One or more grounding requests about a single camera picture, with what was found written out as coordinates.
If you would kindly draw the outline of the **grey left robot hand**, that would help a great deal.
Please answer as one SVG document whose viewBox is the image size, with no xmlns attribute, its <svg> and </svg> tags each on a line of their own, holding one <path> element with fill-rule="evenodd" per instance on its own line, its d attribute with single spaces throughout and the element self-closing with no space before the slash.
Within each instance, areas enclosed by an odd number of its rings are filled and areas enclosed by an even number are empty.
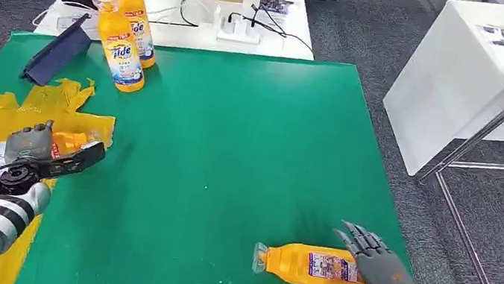
<svg viewBox="0 0 504 284">
<path fill-rule="evenodd" d="M 13 132 L 5 142 L 4 160 L 10 164 L 17 160 L 49 160 L 52 158 L 53 120 L 24 127 Z"/>
</svg>

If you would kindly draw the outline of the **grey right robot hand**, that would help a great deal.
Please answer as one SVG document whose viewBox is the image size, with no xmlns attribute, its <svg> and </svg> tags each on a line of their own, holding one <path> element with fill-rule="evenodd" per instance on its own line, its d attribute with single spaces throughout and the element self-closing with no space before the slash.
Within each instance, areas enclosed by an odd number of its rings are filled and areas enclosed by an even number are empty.
<svg viewBox="0 0 504 284">
<path fill-rule="evenodd" d="M 415 284 L 406 266 L 377 234 L 344 220 L 348 232 L 336 230 L 355 259 L 365 284 Z"/>
</svg>

